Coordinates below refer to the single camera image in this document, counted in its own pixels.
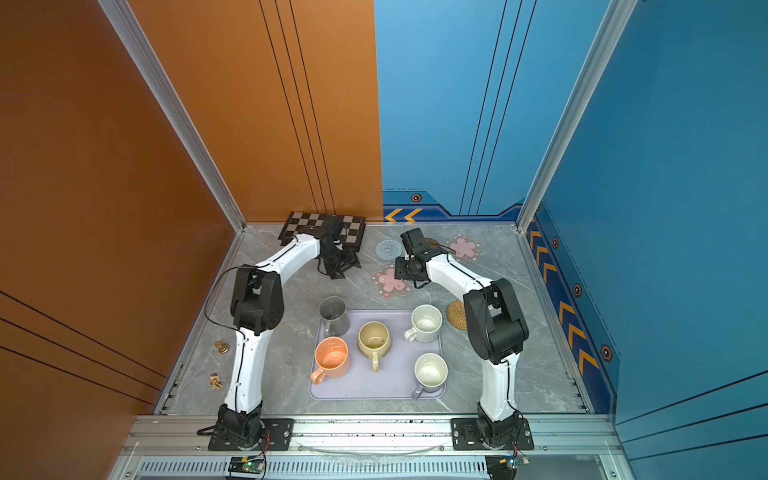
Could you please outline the light blue woven coaster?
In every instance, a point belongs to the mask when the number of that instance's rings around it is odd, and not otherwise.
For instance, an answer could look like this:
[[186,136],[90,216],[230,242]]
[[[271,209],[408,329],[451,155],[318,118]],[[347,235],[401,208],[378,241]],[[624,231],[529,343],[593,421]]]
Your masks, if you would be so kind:
[[382,240],[377,244],[375,253],[380,260],[391,262],[403,255],[403,245],[393,239]]

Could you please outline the pink flower coaster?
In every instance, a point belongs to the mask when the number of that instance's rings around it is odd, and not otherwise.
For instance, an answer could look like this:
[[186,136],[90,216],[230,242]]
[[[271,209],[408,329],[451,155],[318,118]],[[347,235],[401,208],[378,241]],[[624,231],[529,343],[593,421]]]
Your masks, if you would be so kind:
[[455,236],[447,246],[453,251],[453,256],[460,262],[477,262],[481,258],[481,243],[464,234]]
[[395,277],[395,265],[385,264],[379,271],[371,275],[371,280],[378,294],[390,300],[397,296],[408,296],[412,293],[412,285]]

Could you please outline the tan rattan round coaster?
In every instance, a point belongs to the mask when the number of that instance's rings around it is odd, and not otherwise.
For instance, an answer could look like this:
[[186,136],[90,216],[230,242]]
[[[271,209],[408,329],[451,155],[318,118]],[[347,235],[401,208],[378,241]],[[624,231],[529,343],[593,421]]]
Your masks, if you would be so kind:
[[465,307],[462,301],[453,301],[446,307],[446,318],[456,329],[462,331],[468,329]]

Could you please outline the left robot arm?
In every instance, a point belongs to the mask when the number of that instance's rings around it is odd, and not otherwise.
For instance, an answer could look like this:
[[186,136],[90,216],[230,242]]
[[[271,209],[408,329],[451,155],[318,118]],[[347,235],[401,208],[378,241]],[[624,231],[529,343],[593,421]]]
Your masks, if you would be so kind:
[[267,430],[261,419],[262,381],[269,342],[281,322],[285,303],[283,285],[312,260],[323,273],[339,279],[358,268],[357,253],[342,241],[344,218],[331,215],[318,226],[301,226],[272,256],[234,269],[230,301],[231,327],[237,333],[232,380],[210,435],[211,451],[265,451]]

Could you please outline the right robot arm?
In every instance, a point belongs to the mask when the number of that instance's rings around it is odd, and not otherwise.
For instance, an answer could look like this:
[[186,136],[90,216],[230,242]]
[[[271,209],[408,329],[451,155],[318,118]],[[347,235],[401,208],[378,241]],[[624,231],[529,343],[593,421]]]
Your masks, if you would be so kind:
[[395,278],[416,288],[440,285],[463,303],[468,339],[482,360],[479,441],[491,449],[532,450],[532,431],[514,400],[517,363],[530,336],[514,286],[461,265],[450,248],[430,246],[419,228],[401,239],[405,254],[395,260]]

